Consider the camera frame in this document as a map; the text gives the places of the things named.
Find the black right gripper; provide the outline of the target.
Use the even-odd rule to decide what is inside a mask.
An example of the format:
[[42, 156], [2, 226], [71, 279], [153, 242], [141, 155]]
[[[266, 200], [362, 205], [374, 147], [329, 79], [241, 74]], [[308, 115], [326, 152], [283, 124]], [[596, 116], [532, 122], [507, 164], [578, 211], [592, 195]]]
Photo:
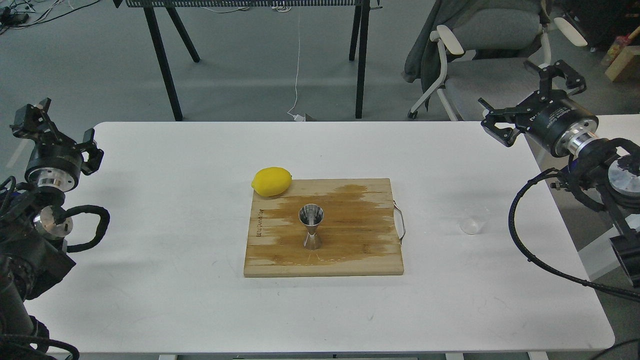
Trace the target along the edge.
[[[595, 132], [599, 125], [599, 119], [592, 112], [569, 98], [586, 90], [585, 78], [562, 59], [542, 67], [530, 60], [524, 64], [537, 71], [539, 89], [517, 106], [503, 109], [496, 109], [484, 98], [478, 98], [487, 110], [481, 121], [483, 130], [505, 147], [513, 146], [515, 139], [524, 133], [553, 157], [577, 156], [586, 144], [597, 138]], [[564, 79], [565, 87], [572, 92], [553, 89], [553, 79], [557, 77]], [[514, 127], [499, 128], [498, 123]]]

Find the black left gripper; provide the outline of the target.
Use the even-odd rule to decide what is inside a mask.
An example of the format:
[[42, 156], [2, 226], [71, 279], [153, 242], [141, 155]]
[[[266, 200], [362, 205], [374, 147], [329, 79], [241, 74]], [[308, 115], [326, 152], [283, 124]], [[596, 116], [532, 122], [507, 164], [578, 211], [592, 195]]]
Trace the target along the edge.
[[23, 176], [26, 182], [66, 193], [78, 186], [81, 171], [90, 176], [99, 170], [105, 152], [98, 148], [94, 128], [84, 132], [81, 143], [66, 141], [48, 115], [50, 105], [48, 97], [37, 105], [24, 105], [10, 129], [14, 137], [34, 141]]

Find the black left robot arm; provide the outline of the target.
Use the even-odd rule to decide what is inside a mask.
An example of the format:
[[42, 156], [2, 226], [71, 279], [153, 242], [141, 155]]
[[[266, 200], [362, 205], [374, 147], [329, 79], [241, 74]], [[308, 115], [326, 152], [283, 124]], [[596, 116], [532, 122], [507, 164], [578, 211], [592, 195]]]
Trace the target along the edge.
[[48, 110], [50, 98], [19, 109], [13, 136], [34, 142], [23, 182], [10, 176], [1, 183], [0, 317], [3, 360], [49, 360], [51, 347], [80, 358], [78, 349], [50, 338], [46, 326], [28, 314], [25, 301], [41, 296], [75, 266], [71, 253], [98, 245], [110, 223], [109, 212], [97, 205], [64, 209], [66, 193], [80, 175], [99, 170], [104, 151], [94, 129], [77, 142], [59, 131]]

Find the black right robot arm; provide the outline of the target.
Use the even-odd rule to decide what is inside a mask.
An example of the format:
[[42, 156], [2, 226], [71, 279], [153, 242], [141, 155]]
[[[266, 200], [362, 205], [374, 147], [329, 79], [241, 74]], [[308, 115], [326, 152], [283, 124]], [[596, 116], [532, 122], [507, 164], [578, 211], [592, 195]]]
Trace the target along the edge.
[[638, 302], [639, 294], [619, 287], [597, 284], [558, 271], [546, 264], [522, 243], [515, 227], [517, 206], [531, 187], [547, 179], [556, 179], [551, 186], [563, 189], [586, 208], [607, 214], [618, 234], [609, 242], [622, 271], [634, 289], [639, 287], [639, 232], [629, 225], [624, 211], [638, 214], [639, 146], [629, 139], [606, 139], [596, 135], [598, 118], [572, 100], [563, 89], [553, 89], [553, 79], [561, 77], [573, 94], [586, 89], [586, 80], [563, 60], [537, 66], [526, 60], [525, 65], [537, 71], [539, 88], [514, 107], [492, 107], [486, 100], [478, 102], [485, 108], [481, 121], [483, 130], [503, 146], [514, 145], [524, 134], [556, 158], [567, 157], [567, 166], [542, 171], [515, 195], [507, 218], [507, 227], [515, 246], [528, 262], [565, 280], [589, 287], [609, 296]]

